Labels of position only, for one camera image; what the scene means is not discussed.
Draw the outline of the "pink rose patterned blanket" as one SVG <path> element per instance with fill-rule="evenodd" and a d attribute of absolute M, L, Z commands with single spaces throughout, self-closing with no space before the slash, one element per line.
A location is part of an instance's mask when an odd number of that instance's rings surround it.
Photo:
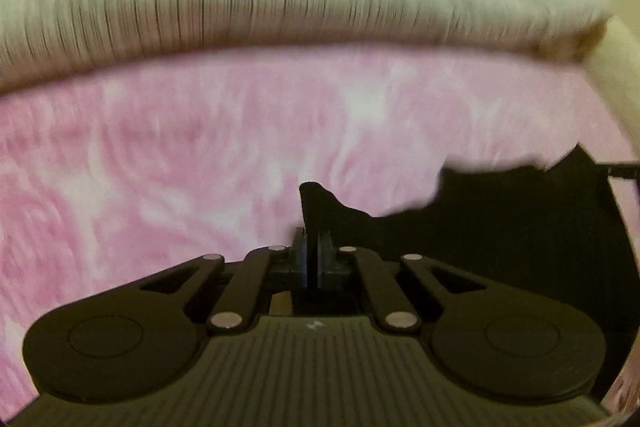
<path fill-rule="evenodd" d="M 634 158 L 584 70 L 399 46 L 202 52 L 1 101 L 1 415 L 35 398 L 42 314 L 206 253 L 285 244 L 316 181 L 382 216 L 440 167 Z"/>

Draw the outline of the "black garment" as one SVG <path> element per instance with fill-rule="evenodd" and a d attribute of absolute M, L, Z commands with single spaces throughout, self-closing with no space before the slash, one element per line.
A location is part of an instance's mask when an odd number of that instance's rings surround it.
<path fill-rule="evenodd" d="M 385 261 L 420 254 L 489 280 L 566 303 L 593 319 L 606 342 L 592 387 L 601 400 L 622 370 L 639 322 L 617 310 L 639 299 L 639 272 L 608 173 L 575 146 L 549 168 L 442 167 L 426 206 L 382 217 L 343 205 L 317 182 L 299 187 L 307 229 L 337 247 Z"/>

